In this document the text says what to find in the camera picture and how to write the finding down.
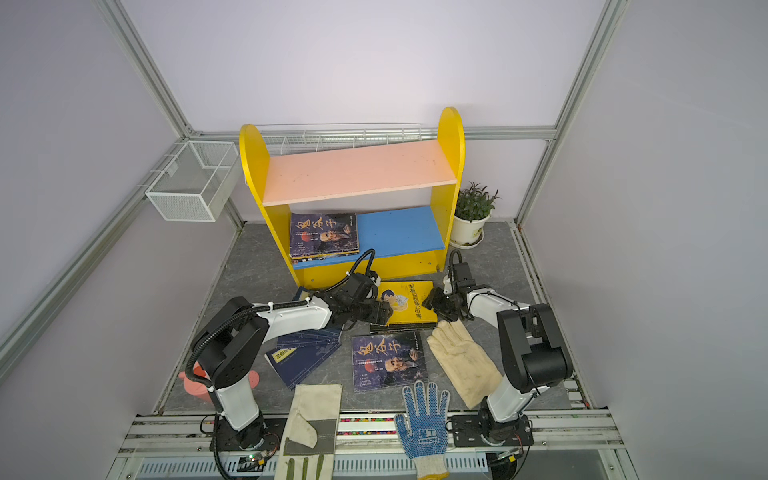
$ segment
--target white wall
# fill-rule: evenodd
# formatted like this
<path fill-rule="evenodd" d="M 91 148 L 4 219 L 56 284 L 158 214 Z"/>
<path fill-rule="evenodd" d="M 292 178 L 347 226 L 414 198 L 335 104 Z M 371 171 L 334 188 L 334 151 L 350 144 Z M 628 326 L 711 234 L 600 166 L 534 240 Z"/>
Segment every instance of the white wall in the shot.
<path fill-rule="evenodd" d="M 640 478 L 765 478 L 768 4 L 636 0 L 525 224 Z"/>
<path fill-rule="evenodd" d="M 494 217 L 513 218 L 517 215 L 525 190 L 533 177 L 544 153 L 543 140 L 477 140 L 467 142 L 464 181 L 488 185 L 493 193 L 498 189 Z M 377 211 L 429 205 L 432 189 L 404 190 L 386 194 L 361 195 L 358 197 L 321 200 L 306 204 L 293 204 L 296 213 L 333 211 Z M 248 186 L 242 180 L 232 193 L 232 200 L 244 220 L 263 222 L 259 207 Z"/>
<path fill-rule="evenodd" d="M 604 0 L 123 0 L 197 130 L 557 119 Z"/>
<path fill-rule="evenodd" d="M 175 141 L 88 0 L 0 4 L 0 336 Z"/>
<path fill-rule="evenodd" d="M 166 222 L 147 204 L 0 386 L 3 478 L 102 480 L 152 412 L 233 230 Z"/>

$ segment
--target blue dotted glove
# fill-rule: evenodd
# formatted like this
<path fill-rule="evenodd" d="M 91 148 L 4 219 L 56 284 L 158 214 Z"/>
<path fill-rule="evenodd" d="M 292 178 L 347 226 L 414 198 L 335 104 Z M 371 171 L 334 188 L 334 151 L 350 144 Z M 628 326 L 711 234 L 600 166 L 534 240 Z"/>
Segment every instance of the blue dotted glove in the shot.
<path fill-rule="evenodd" d="M 430 382 L 425 393 L 424 382 L 419 380 L 413 388 L 402 387 L 402 398 L 408 419 L 402 413 L 395 415 L 397 436 L 406 455 L 415 463 L 419 480 L 447 477 L 444 455 L 448 449 L 448 431 L 445 422 L 451 394 L 443 390 L 438 402 L 437 384 Z"/>

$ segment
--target blue shelf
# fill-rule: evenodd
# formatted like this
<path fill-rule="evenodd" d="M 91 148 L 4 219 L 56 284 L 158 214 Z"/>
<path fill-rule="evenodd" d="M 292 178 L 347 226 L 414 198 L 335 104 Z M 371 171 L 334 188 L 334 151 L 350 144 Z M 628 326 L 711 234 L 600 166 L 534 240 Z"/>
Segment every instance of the blue shelf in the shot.
<path fill-rule="evenodd" d="M 431 252 L 445 247 L 430 207 L 359 214 L 357 233 L 360 237 L 360 253 L 373 248 L 376 250 L 376 258 Z M 357 257 L 350 255 L 299 262 L 293 269 L 352 263 Z"/>

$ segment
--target white mesh basket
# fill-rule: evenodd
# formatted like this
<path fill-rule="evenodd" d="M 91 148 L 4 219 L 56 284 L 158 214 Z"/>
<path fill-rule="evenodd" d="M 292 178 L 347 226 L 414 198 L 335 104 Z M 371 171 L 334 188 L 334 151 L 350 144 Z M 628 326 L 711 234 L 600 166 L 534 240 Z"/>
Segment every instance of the white mesh basket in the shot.
<path fill-rule="evenodd" d="M 243 165 L 234 142 L 187 141 L 147 189 L 165 220 L 215 222 Z"/>

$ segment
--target bookshelf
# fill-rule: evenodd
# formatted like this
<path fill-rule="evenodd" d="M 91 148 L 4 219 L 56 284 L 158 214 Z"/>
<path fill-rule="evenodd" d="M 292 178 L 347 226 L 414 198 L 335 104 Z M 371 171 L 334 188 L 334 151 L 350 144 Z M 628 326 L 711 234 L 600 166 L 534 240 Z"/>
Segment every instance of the bookshelf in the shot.
<path fill-rule="evenodd" d="M 376 249 L 383 280 L 445 267 L 458 189 L 464 172 L 464 127 L 443 110 L 437 140 L 284 155 L 270 161 L 258 129 L 240 130 L 243 172 L 297 285 L 323 288 L 341 280 L 357 256 L 293 265 L 288 254 L 290 204 L 414 188 L 432 188 L 428 207 L 358 214 L 360 253 Z"/>

